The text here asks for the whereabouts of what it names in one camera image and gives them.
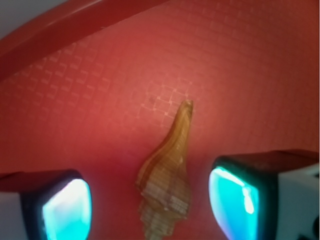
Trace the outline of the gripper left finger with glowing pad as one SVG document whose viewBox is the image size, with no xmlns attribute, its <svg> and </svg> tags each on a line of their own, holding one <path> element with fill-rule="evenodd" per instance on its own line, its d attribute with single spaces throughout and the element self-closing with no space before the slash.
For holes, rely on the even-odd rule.
<svg viewBox="0 0 320 240">
<path fill-rule="evenodd" d="M 86 240 L 91 225 L 91 190 L 77 170 L 1 173 L 2 240 Z"/>
</svg>

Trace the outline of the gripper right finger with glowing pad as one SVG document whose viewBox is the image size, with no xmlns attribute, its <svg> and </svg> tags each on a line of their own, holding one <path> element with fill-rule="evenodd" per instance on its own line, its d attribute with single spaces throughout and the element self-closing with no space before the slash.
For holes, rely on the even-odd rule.
<svg viewBox="0 0 320 240">
<path fill-rule="evenodd" d="M 229 240 L 317 240 L 320 159 L 314 151 L 221 155 L 208 179 L 214 218 Z"/>
</svg>

